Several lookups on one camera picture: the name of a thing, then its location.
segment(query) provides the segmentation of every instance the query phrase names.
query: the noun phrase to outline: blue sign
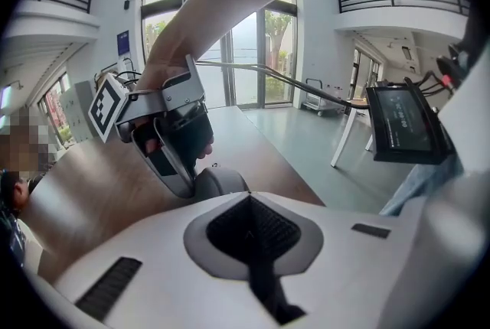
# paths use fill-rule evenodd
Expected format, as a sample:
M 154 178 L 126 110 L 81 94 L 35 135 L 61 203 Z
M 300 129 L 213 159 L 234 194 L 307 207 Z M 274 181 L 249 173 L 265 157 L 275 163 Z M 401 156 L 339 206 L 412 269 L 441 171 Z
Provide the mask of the blue sign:
M 129 53 L 129 30 L 117 34 L 117 54 L 122 56 Z

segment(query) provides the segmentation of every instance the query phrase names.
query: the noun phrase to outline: gray cabinet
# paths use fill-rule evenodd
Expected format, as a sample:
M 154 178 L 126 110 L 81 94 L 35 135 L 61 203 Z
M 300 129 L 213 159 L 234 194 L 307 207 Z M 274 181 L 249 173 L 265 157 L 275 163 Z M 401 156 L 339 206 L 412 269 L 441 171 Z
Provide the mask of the gray cabinet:
M 93 93 L 89 81 L 75 83 L 60 96 L 61 107 L 76 142 L 83 142 L 97 136 L 97 132 L 88 117 L 92 99 Z

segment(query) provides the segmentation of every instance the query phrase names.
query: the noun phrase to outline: white table leg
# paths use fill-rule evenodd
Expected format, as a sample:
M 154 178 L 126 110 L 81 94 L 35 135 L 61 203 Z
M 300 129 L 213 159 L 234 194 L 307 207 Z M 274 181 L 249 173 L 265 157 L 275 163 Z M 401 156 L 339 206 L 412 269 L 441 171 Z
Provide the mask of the white table leg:
M 371 148 L 372 144 L 373 144 L 373 135 L 371 135 L 371 137 L 369 138 L 369 141 L 366 144 L 365 150 L 369 151 L 369 148 Z
M 340 139 L 340 142 L 338 143 L 337 150 L 334 153 L 334 157 L 332 158 L 332 161 L 330 162 L 330 165 L 332 167 L 335 167 L 337 164 L 338 158 L 340 158 L 340 155 L 345 147 L 345 143 L 349 137 L 349 134 L 351 133 L 352 129 L 352 124 L 354 123 L 355 120 L 355 115 L 356 115 L 356 109 L 352 108 L 351 113 L 349 114 L 349 118 L 347 120 L 347 125 L 345 126 L 344 133 L 342 133 L 342 137 Z

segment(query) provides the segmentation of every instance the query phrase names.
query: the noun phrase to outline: display screen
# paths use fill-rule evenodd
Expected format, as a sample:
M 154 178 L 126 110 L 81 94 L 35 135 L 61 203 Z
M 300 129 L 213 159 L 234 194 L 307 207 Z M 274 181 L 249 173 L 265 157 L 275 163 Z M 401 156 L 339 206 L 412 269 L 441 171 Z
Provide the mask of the display screen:
M 390 148 L 431 151 L 432 145 L 423 112 L 417 107 L 410 91 L 378 91 L 377 98 L 381 105 Z

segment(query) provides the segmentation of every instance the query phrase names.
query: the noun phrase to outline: tree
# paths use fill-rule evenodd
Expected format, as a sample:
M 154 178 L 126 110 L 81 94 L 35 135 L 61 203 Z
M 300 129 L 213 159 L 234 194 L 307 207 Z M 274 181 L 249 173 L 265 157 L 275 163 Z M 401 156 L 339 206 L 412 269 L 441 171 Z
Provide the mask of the tree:
M 272 68 L 279 70 L 279 51 L 281 42 L 283 42 L 284 34 L 291 23 L 292 16 L 286 14 L 273 14 L 271 11 L 266 11 L 266 34 L 270 36 L 270 45 L 272 48 Z
M 148 23 L 145 27 L 145 33 L 146 33 L 146 50 L 148 51 L 148 54 L 150 53 L 150 50 L 152 49 L 153 44 L 156 41 L 156 38 L 160 35 L 160 33 L 163 31 L 167 24 L 165 21 L 160 21 L 157 24 L 151 24 Z

